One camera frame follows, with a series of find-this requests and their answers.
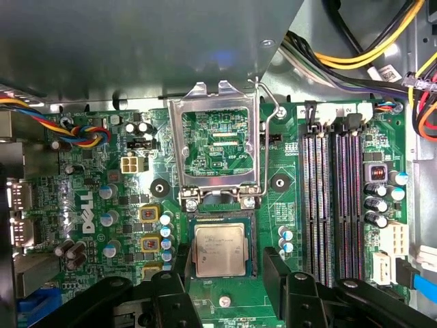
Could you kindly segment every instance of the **black capacitor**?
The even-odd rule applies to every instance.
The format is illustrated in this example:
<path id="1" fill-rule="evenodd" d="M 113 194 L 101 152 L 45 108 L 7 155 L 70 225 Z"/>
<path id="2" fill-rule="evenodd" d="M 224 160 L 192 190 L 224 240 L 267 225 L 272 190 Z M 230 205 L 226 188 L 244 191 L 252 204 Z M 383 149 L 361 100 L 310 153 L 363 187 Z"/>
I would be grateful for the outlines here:
<path id="1" fill-rule="evenodd" d="M 389 220 L 381 214 L 376 214 L 375 212 L 367 212 L 364 216 L 364 221 L 371 224 L 377 228 L 384 229 L 389 225 Z"/>
<path id="2" fill-rule="evenodd" d="M 389 205 L 380 198 L 369 197 L 364 201 L 364 207 L 375 212 L 385 213 L 389 209 Z"/>
<path id="3" fill-rule="evenodd" d="M 51 150 L 55 152 L 69 152 L 72 149 L 71 143 L 55 140 L 50 144 Z"/>
<path id="4" fill-rule="evenodd" d="M 67 269 L 77 270 L 86 261 L 87 261 L 87 256 L 84 253 L 80 253 L 74 260 L 67 262 Z"/>
<path id="5" fill-rule="evenodd" d="M 74 244 L 73 247 L 71 247 L 67 253 L 66 257 L 69 260 L 74 260 L 77 256 L 79 256 L 80 253 L 85 251 L 86 244 L 83 241 L 78 241 L 76 244 Z"/>
<path id="6" fill-rule="evenodd" d="M 82 174 L 85 171 L 82 165 L 67 165 L 65 172 L 67 175 L 72 176 L 73 174 Z"/>
<path id="7" fill-rule="evenodd" d="M 383 184 L 368 183 L 364 187 L 364 192 L 369 196 L 384 197 L 387 194 L 387 188 Z"/>
<path id="8" fill-rule="evenodd" d="M 151 135 L 155 131 L 151 124 L 145 122 L 138 124 L 138 130 L 140 133 L 147 133 L 148 135 Z"/>
<path id="9" fill-rule="evenodd" d="M 74 245 L 74 241 L 71 239 L 66 239 L 62 244 L 56 246 L 55 255 L 56 256 L 64 256 L 64 254 Z"/>

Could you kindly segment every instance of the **blue wire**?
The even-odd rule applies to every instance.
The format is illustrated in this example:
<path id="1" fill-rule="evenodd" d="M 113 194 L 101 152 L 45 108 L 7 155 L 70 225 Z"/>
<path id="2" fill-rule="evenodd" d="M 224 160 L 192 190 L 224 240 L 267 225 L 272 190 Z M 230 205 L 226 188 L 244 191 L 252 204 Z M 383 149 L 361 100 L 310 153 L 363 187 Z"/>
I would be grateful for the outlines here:
<path id="1" fill-rule="evenodd" d="M 437 285 L 433 284 L 429 280 L 426 280 L 420 275 L 414 276 L 413 281 L 414 288 L 423 294 L 427 299 L 437 303 Z"/>

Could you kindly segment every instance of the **wire bundle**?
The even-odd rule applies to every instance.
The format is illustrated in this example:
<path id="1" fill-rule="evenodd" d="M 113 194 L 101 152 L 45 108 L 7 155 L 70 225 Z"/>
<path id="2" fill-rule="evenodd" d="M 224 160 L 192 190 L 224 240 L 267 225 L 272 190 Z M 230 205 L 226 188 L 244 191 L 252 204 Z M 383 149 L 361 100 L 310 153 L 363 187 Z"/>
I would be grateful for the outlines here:
<path id="1" fill-rule="evenodd" d="M 58 126 L 56 123 L 45 118 L 39 111 L 31 108 L 25 102 L 13 98 L 0 98 L 1 109 L 15 111 L 31 116 L 42 126 L 54 132 L 60 140 L 74 144 L 82 148 L 93 148 L 108 143 L 111 140 L 111 133 L 97 126 L 72 126 L 70 130 Z"/>
<path id="2" fill-rule="evenodd" d="M 425 80 L 432 77 L 432 81 L 437 81 L 437 53 L 434 53 L 434 55 L 417 70 L 415 77 L 422 77 L 422 79 Z M 420 90 L 414 92 L 411 87 L 408 89 L 408 100 L 412 107 L 412 125 L 414 131 L 426 140 L 437 141 L 437 135 L 430 135 L 426 129 L 437 130 L 437 126 L 428 122 L 431 114 L 437 109 L 437 95 Z"/>

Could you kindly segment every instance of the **white label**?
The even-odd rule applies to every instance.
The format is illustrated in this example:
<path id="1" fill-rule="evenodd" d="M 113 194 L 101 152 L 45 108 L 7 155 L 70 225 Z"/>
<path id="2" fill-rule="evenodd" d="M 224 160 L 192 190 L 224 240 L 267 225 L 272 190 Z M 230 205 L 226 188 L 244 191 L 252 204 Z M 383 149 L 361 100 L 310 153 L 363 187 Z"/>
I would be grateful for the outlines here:
<path id="1" fill-rule="evenodd" d="M 383 68 L 380 68 L 378 72 L 386 82 L 396 82 L 402 80 L 402 76 L 398 73 L 398 71 L 396 71 L 393 65 L 384 66 Z"/>
<path id="2" fill-rule="evenodd" d="M 89 191 L 87 195 L 81 196 L 81 200 L 87 201 L 86 204 L 81 205 L 81 209 L 83 209 L 81 215 L 83 220 L 82 233 L 93 234 L 96 232 L 96 227 L 93 223 L 94 213 L 92 211 L 94 209 L 93 193 Z"/>

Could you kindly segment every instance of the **metal panel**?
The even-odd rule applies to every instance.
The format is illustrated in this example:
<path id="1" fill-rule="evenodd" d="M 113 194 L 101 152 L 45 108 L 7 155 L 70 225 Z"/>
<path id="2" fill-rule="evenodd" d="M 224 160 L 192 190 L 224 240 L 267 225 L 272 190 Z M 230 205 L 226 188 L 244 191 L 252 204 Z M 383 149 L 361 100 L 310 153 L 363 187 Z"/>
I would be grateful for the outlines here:
<path id="1" fill-rule="evenodd" d="M 1 0 L 0 83 L 51 102 L 262 76 L 303 0 Z"/>

